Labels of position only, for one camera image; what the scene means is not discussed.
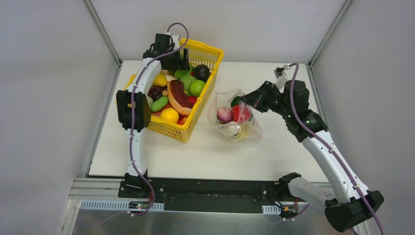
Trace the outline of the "green white bok choy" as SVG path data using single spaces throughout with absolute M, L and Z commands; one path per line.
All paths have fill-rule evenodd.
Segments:
M 239 105 L 240 96 L 236 96 L 231 101 L 231 108 L 233 109 L 236 105 Z

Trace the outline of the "red apple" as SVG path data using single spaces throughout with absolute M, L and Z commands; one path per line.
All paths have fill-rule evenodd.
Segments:
M 244 123 L 246 121 L 251 121 L 253 115 L 251 113 L 250 107 L 245 103 L 236 105 L 232 110 L 233 119 L 237 123 Z

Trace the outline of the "clear zip top bag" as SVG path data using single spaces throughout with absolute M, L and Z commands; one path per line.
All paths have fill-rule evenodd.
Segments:
M 263 131 L 251 107 L 240 100 L 244 95 L 242 90 L 216 93 L 207 113 L 210 125 L 232 142 L 262 139 Z

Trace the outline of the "purple onion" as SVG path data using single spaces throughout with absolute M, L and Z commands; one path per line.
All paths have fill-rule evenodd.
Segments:
M 216 112 L 217 119 L 221 124 L 226 124 L 232 121 L 232 110 L 228 107 L 220 107 Z

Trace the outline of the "white radish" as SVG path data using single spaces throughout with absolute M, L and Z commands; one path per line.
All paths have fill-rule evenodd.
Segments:
M 236 137 L 240 133 L 240 126 L 237 122 L 229 122 L 229 125 L 227 126 L 227 133 L 231 137 Z

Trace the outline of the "green leaf vegetable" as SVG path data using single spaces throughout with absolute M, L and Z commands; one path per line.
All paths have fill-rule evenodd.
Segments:
M 182 77 L 188 76 L 191 73 L 192 73 L 192 66 L 190 66 L 188 70 L 177 70 L 177 71 L 175 71 L 173 76 L 176 79 L 181 79 Z

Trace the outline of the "yellow napa cabbage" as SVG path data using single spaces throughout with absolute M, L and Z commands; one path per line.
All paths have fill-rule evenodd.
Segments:
M 251 124 L 245 124 L 241 127 L 239 132 L 239 138 L 241 140 L 253 139 L 256 137 L 256 127 Z

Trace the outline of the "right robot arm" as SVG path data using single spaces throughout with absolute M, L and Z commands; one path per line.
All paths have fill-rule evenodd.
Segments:
M 309 96 L 303 81 L 287 81 L 282 92 L 276 84 L 265 81 L 239 100 L 262 113 L 281 115 L 288 131 L 313 156 L 331 185 L 325 190 L 293 172 L 279 179 L 279 197 L 285 201 L 303 199 L 323 211 L 329 224 L 342 233 L 374 218 L 384 197 L 380 191 L 370 190 L 337 152 L 327 125 L 309 108 Z

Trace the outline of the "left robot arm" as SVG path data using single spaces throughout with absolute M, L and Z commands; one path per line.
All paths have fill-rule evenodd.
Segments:
M 147 162 L 144 155 L 145 130 L 151 121 L 151 109 L 147 94 L 156 76 L 162 70 L 178 70 L 189 67 L 188 51 L 183 48 L 179 35 L 166 32 L 156 34 L 154 43 L 143 54 L 143 61 L 135 78 L 125 90 L 116 93 L 118 121 L 128 139 L 129 160 L 127 172 L 120 183 L 121 198 L 152 196 L 154 190 L 146 178 Z

